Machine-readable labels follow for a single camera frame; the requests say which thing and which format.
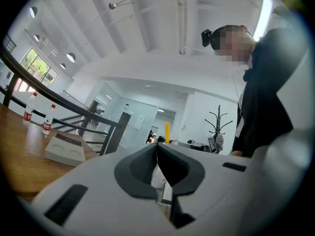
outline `water bottle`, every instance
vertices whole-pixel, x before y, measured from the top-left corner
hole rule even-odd
[[[23,124],[25,125],[29,125],[31,122],[33,110],[36,105],[36,96],[37,96],[37,92],[34,92],[26,104],[25,112],[23,115]]]
[[[45,135],[49,135],[49,133],[50,133],[51,124],[53,123],[53,119],[54,119],[55,107],[56,107],[56,105],[53,104],[53,105],[51,105],[51,109],[49,109],[47,111],[45,121],[43,124],[43,128],[42,128],[42,131]]]

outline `red label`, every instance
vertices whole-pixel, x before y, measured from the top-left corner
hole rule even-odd
[[[31,120],[32,114],[27,113],[26,111],[24,112],[24,120]]]
[[[43,128],[44,128],[45,130],[50,130],[50,126],[51,126],[51,124],[47,124],[47,123],[45,123],[45,122],[44,122],[44,124],[43,124]]]

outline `black hair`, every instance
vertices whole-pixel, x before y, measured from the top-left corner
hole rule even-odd
[[[227,31],[233,31],[233,30],[238,30],[240,27],[239,26],[234,26],[234,25],[226,25],[223,27],[220,27],[216,29],[214,32],[210,31],[209,32],[209,42],[211,44],[211,47],[215,51],[220,50],[220,38],[225,37],[225,33]]]

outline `wooden table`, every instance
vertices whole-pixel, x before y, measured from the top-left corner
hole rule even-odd
[[[98,156],[82,137],[55,129],[45,136],[41,126],[33,123],[25,126],[22,118],[0,104],[0,161],[18,196],[31,200],[49,183],[74,168],[45,158],[45,148],[56,133],[82,142],[86,160]]]

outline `window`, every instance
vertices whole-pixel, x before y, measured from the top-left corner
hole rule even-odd
[[[5,35],[3,39],[4,47],[11,53],[13,49],[16,47],[16,44],[12,41],[9,35]]]
[[[57,77],[58,73],[52,69],[38,54],[34,49],[26,54],[25,58],[21,62],[21,65],[32,74],[37,80],[42,82],[46,87],[50,87],[54,79]],[[18,79],[15,88],[15,91],[23,92],[34,92],[35,90],[31,88],[21,79]]]

